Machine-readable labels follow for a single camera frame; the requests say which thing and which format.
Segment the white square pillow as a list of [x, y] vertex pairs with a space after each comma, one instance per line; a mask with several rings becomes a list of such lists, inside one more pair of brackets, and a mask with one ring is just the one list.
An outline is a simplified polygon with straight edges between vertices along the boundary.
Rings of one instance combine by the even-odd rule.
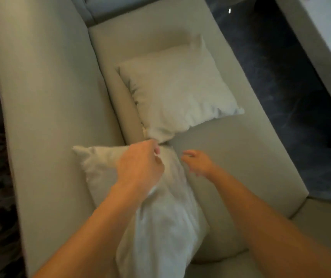
[[204, 122], [244, 114], [202, 35], [117, 64], [146, 139], [163, 143]]

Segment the grey sofa cushion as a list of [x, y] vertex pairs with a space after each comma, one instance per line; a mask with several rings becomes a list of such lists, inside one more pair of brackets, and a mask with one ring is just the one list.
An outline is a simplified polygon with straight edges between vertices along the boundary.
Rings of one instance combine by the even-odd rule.
[[87, 27], [158, 0], [71, 0]]

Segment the person's right hand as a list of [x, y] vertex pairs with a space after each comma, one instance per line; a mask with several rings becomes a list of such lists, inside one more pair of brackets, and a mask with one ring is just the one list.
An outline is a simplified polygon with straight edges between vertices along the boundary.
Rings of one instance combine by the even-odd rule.
[[196, 174], [197, 176], [203, 176], [211, 180], [223, 174], [222, 169], [217, 164], [215, 164], [205, 152], [201, 150], [199, 151], [203, 153], [203, 174]]

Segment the person's left forearm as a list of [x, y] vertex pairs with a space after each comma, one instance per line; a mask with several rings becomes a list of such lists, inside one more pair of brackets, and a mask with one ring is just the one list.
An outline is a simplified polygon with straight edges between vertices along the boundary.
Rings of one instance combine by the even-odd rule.
[[127, 225], [151, 188], [144, 182], [117, 182], [84, 225], [33, 278], [104, 277]]

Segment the person's right forearm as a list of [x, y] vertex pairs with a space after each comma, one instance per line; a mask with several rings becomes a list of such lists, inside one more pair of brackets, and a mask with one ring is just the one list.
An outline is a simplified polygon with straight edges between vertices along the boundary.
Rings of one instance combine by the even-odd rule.
[[206, 177], [266, 277], [331, 278], [331, 250], [302, 233], [221, 167], [213, 165]]

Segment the person's left hand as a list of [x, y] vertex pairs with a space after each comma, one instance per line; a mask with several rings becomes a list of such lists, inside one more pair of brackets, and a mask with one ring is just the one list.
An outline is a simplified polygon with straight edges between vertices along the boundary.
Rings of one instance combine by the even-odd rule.
[[117, 161], [118, 183], [124, 185], [139, 201], [144, 201], [164, 171], [148, 168], [146, 140], [128, 146]]

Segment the beige fabric sofa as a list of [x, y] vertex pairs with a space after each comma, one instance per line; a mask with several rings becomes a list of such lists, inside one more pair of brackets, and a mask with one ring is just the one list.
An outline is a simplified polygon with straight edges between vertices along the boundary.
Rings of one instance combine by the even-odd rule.
[[144, 140], [115, 64], [199, 34], [245, 113], [196, 126], [170, 145], [203, 150], [331, 248], [331, 202], [309, 198], [205, 0], [159, 0], [89, 28], [72, 0], [0, 0], [0, 97], [29, 277], [94, 211], [72, 147]]

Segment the white low table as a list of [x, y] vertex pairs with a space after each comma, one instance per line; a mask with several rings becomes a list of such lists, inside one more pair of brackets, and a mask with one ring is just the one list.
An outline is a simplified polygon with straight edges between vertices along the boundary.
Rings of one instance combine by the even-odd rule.
[[331, 96], [331, 0], [275, 0]]

